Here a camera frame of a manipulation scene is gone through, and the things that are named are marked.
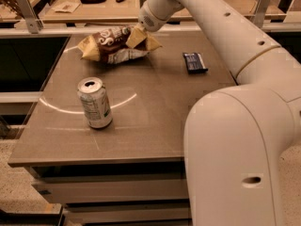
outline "robotic hand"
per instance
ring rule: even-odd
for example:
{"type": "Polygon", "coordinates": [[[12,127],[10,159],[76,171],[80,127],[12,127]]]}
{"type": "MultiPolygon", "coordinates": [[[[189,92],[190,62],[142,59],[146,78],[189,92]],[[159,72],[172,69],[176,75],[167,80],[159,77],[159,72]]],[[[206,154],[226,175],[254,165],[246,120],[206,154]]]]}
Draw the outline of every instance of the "robotic hand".
{"type": "Polygon", "coordinates": [[[222,0],[147,0],[139,22],[157,31],[187,8],[240,85],[200,99],[184,132],[195,226],[281,226],[278,158],[301,135],[301,67],[222,0]]]}

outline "small black package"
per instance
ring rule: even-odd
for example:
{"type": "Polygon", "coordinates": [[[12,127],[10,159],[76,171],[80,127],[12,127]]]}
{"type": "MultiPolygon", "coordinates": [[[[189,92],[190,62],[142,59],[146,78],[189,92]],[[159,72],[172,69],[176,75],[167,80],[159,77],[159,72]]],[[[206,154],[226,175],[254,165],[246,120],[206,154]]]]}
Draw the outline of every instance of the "small black package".
{"type": "Polygon", "coordinates": [[[182,53],[182,56],[189,73],[206,73],[208,71],[199,53],[182,53]]]}

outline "brown countertop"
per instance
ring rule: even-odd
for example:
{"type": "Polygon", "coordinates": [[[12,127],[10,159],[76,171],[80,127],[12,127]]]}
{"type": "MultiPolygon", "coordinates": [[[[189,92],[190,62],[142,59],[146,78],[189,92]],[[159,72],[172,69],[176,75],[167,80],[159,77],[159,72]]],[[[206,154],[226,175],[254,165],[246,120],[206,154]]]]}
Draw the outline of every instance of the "brown countertop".
{"type": "Polygon", "coordinates": [[[73,35],[8,163],[25,167],[182,159],[183,128],[192,105],[234,82],[200,31],[154,35],[162,48],[119,65],[81,59],[74,46],[86,35],[73,35]],[[183,52],[201,53],[209,71],[188,74],[183,52]],[[90,76],[104,81],[112,106],[113,121],[102,130],[87,125],[76,94],[78,83],[90,76]]]}

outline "paper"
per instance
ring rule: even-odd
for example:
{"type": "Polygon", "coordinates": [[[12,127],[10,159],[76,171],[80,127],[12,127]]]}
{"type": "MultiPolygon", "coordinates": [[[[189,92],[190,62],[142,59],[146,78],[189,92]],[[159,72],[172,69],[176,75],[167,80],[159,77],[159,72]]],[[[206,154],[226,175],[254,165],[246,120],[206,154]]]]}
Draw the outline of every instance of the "paper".
{"type": "Polygon", "coordinates": [[[80,3],[72,3],[72,2],[64,2],[58,6],[55,6],[52,8],[55,12],[67,12],[67,13],[73,13],[77,7],[80,5],[80,3]]]}

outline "crumpled bag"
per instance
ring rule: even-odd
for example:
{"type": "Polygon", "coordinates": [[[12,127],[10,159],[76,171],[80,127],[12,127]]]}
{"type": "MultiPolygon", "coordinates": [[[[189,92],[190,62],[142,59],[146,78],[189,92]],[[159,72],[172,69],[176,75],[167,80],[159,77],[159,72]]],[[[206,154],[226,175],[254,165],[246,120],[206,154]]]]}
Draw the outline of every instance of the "crumpled bag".
{"type": "Polygon", "coordinates": [[[135,48],[130,48],[126,42],[132,31],[132,26],[108,28],[87,36],[78,43],[77,47],[83,52],[82,58],[107,64],[118,64],[143,57],[150,51],[161,47],[161,44],[152,35],[149,35],[135,48]]]}

